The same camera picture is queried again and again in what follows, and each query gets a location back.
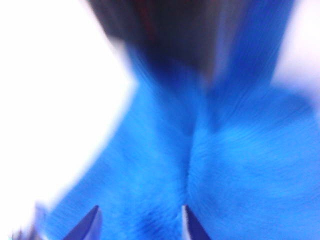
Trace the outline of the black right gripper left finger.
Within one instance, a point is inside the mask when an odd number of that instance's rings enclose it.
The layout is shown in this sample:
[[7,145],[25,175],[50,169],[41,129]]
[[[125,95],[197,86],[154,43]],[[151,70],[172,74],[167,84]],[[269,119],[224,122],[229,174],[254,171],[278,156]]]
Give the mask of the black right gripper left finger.
[[96,205],[64,237],[64,240],[99,240],[101,238],[102,222],[102,211]]

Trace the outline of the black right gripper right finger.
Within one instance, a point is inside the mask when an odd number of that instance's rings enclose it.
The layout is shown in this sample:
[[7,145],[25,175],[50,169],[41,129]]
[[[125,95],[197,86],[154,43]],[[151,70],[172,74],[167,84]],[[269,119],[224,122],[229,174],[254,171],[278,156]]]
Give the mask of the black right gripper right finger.
[[210,237],[187,205],[182,206],[182,239],[210,240]]

